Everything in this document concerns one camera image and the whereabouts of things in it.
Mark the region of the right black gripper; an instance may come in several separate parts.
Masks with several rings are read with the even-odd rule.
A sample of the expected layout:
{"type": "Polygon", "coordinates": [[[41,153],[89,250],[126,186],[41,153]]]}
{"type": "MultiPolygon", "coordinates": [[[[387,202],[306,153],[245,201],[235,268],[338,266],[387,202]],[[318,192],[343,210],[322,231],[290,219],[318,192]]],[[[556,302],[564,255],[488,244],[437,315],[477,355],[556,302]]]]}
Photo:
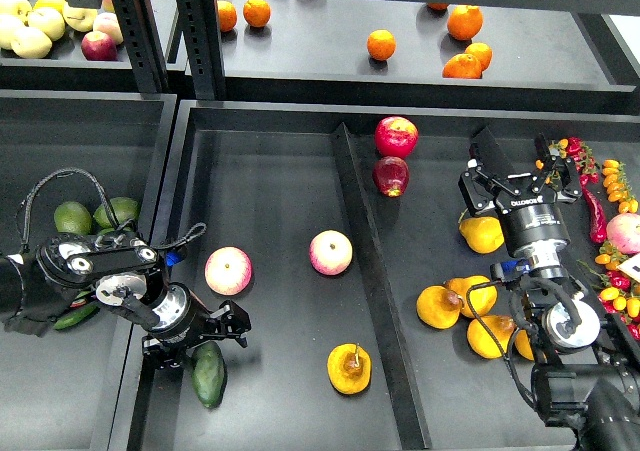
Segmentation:
{"type": "Polygon", "coordinates": [[[496,208],[507,252],[514,258],[564,249],[570,237],[554,202],[573,203],[582,196],[574,160],[562,158],[543,134],[534,144],[541,165],[531,173],[526,190],[538,197],[512,199],[518,196],[510,181],[515,169],[488,126],[472,135],[470,159],[458,181],[472,216],[496,208]]]}

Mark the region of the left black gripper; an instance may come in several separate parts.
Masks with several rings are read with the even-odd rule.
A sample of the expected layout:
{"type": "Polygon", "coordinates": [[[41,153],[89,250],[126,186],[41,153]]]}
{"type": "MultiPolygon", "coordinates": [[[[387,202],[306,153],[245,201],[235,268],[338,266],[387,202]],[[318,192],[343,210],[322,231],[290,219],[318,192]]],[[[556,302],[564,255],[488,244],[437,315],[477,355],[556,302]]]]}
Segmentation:
{"type": "Polygon", "coordinates": [[[147,335],[141,344],[144,362],[154,369],[192,371],[195,360],[190,349],[206,336],[218,341],[233,339],[240,347],[248,347],[249,314],[232,300],[223,301],[211,312],[185,285],[170,283],[150,309],[154,318],[143,326],[147,335]]]}

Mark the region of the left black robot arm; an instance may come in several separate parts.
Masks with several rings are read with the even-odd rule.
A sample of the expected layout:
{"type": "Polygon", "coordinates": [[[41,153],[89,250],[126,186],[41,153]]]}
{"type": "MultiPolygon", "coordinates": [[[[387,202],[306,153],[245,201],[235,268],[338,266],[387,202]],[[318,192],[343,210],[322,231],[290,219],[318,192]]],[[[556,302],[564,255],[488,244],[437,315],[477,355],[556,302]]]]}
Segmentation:
{"type": "Polygon", "coordinates": [[[210,341],[247,345],[248,313],[231,300],[208,309],[185,285],[169,279],[170,257],[201,236],[198,223],[178,240],[151,245],[132,221],[119,222],[108,196],[88,171],[68,167],[40,180],[21,202],[20,250],[1,258],[1,324],[7,332],[42,336],[84,299],[145,331],[142,352],[153,366],[187,365],[210,341]],[[31,211],[42,188],[56,178],[80,175],[94,185],[113,231],[103,235],[58,233],[29,246],[31,211]]]}

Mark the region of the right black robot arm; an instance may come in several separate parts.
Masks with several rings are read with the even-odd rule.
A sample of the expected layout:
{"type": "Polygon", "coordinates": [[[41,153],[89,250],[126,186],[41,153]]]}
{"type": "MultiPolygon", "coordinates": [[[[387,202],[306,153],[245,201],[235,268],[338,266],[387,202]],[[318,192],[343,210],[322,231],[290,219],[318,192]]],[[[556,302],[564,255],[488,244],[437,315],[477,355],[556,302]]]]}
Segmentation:
{"type": "Polygon", "coordinates": [[[563,266],[570,242],[557,205],[582,194],[571,158],[535,140],[539,169],[518,173],[487,127],[473,134],[459,188],[470,214],[495,212],[509,260],[491,267],[534,357],[521,397],[548,427],[574,432],[578,450],[639,447],[639,348],[621,320],[563,266]]]}

